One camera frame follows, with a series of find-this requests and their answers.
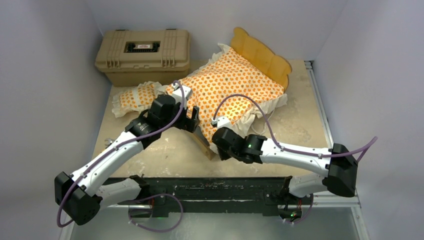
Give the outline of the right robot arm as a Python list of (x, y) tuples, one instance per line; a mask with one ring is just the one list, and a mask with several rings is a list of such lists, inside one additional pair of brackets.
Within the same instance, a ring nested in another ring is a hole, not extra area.
[(212, 136), (221, 160), (234, 158), (246, 164), (281, 164), (311, 173), (292, 176), (280, 196), (288, 204), (306, 195), (329, 191), (351, 198), (356, 193), (358, 161), (348, 149), (335, 143), (332, 148), (310, 148), (275, 142), (263, 135), (242, 137), (222, 127)]

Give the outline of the wooden pet bed frame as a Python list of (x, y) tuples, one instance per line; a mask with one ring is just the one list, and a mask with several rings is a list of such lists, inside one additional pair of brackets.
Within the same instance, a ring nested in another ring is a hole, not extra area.
[[(276, 55), (268, 46), (250, 36), (241, 27), (236, 27), (234, 29), (234, 36), (228, 46), (234, 49), (237, 54), (248, 60), (271, 80), (284, 87), (286, 92), (292, 67), (285, 58)], [(209, 149), (209, 143), (203, 137), (200, 127), (192, 137), (198, 141), (202, 151), (209, 159), (217, 154), (217, 152), (213, 152)]]

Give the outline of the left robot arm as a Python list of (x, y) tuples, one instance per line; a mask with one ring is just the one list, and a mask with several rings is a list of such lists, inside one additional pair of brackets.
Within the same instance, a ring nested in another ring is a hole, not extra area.
[(124, 163), (157, 141), (165, 130), (177, 128), (190, 133), (196, 130), (200, 109), (189, 107), (188, 98), (179, 93), (159, 95), (97, 157), (71, 174), (59, 173), (54, 179), (55, 201), (59, 206), (57, 225), (81, 226), (105, 207), (122, 202), (142, 205), (166, 196), (165, 192), (152, 192), (150, 184), (139, 175), (112, 184), (105, 182)]

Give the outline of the orange patterned white blanket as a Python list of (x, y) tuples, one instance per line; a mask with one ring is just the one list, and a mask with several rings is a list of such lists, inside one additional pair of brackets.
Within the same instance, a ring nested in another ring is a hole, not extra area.
[(245, 137), (256, 118), (270, 114), (286, 105), (285, 88), (259, 71), (252, 63), (226, 44), (214, 53), (207, 64), (180, 79), (192, 90), (188, 108), (199, 107), (199, 128), (214, 153), (212, 143), (216, 129), (214, 116), (227, 117), (231, 129)]

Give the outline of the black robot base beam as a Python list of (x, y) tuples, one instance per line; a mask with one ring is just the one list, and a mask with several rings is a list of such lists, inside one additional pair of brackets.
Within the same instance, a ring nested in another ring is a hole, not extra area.
[(289, 177), (143, 177), (134, 200), (119, 205), (147, 205), (152, 216), (170, 213), (261, 214), (264, 217), (301, 217), (313, 197), (292, 196)]

